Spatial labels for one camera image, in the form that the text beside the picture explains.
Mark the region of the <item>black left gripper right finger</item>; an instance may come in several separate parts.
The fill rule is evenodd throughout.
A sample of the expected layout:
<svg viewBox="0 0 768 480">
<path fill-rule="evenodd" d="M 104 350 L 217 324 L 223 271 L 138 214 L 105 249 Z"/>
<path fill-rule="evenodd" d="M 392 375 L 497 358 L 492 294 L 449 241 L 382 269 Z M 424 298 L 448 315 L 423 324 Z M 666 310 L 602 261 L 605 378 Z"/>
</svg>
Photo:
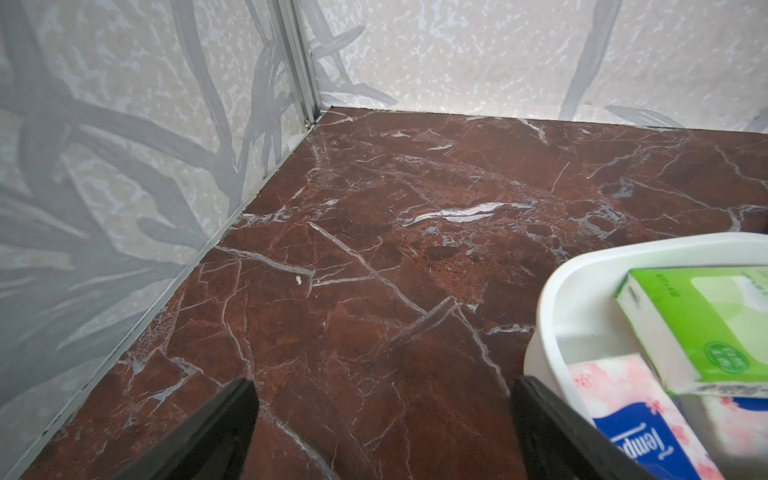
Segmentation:
<svg viewBox="0 0 768 480">
<path fill-rule="evenodd" d="M 655 477 L 533 376 L 514 380 L 509 408 L 530 479 Z"/>
</svg>

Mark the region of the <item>green tissue pack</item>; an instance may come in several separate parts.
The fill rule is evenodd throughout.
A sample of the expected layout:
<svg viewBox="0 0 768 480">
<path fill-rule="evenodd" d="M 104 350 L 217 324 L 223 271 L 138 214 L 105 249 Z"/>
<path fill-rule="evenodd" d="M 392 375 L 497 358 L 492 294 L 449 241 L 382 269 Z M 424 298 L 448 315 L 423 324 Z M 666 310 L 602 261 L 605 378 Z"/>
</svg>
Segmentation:
<svg viewBox="0 0 768 480">
<path fill-rule="evenodd" d="M 766 397 L 766 267 L 632 269 L 615 299 L 668 393 Z"/>
</svg>

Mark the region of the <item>pink Tempo tissue pack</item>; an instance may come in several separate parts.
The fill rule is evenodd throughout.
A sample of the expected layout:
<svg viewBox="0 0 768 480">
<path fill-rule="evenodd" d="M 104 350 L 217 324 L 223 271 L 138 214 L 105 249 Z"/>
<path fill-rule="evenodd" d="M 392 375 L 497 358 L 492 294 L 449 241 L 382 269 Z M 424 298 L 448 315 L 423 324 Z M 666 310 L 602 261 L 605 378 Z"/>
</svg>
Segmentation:
<svg viewBox="0 0 768 480">
<path fill-rule="evenodd" d="M 638 355 L 568 367 L 597 429 L 660 479 L 721 479 L 681 411 Z"/>
</svg>

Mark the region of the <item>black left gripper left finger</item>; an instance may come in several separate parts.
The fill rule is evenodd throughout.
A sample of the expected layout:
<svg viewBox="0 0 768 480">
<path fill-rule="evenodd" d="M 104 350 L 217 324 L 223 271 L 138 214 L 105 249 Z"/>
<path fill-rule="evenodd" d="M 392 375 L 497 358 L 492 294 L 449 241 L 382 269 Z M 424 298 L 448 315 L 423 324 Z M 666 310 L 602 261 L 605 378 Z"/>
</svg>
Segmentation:
<svg viewBox="0 0 768 480">
<path fill-rule="evenodd" d="M 259 413 L 252 381 L 230 382 L 117 479 L 238 479 Z"/>
</svg>

